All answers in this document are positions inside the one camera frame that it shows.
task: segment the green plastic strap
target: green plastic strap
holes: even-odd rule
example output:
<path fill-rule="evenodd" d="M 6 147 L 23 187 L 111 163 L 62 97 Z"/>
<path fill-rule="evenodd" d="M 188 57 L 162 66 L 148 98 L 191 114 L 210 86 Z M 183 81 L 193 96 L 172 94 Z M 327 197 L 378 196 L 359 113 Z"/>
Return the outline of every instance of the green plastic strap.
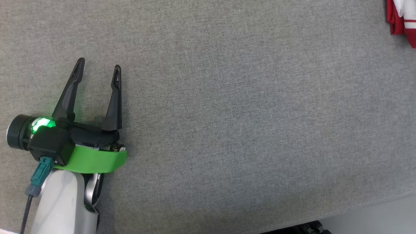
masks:
<path fill-rule="evenodd" d="M 68 164 L 54 168 L 83 174 L 110 173 L 126 162 L 127 151 L 110 152 L 75 146 Z"/>

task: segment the gray fabric surface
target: gray fabric surface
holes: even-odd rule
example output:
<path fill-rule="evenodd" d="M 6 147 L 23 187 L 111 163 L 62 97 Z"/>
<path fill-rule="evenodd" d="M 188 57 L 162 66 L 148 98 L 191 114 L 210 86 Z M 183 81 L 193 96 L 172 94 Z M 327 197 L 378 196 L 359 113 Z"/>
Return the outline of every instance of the gray fabric surface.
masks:
<path fill-rule="evenodd" d="M 50 116 L 79 57 L 76 120 L 98 123 L 122 68 L 98 233 L 256 234 L 416 192 L 416 50 L 383 0 L 3 0 L 0 21 L 0 132 Z M 36 162 L 0 149 L 17 232 Z"/>

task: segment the green led light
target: green led light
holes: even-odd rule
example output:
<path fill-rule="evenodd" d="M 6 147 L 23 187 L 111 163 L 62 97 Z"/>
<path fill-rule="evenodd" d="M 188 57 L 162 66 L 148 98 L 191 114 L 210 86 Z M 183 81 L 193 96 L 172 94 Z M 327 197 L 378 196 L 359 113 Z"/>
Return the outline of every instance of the green led light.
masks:
<path fill-rule="evenodd" d="M 32 133 L 35 133 L 40 126 L 55 127 L 55 121 L 45 118 L 38 119 L 32 124 Z"/>

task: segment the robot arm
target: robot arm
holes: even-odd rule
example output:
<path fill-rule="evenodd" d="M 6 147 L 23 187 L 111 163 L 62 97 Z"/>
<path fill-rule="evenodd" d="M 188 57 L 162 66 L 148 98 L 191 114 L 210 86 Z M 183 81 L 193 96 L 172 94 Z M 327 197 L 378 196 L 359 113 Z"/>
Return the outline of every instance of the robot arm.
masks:
<path fill-rule="evenodd" d="M 24 233 L 30 203 L 42 190 L 32 234 L 95 233 L 99 213 L 95 208 L 104 173 L 126 161 L 121 129 L 121 68 L 116 65 L 112 95 L 101 127 L 74 122 L 74 104 L 82 80 L 85 59 L 78 59 L 52 114 L 52 119 L 18 115 L 7 130 L 12 148 L 30 151 L 39 164 L 25 191 L 28 202 L 23 217 Z"/>

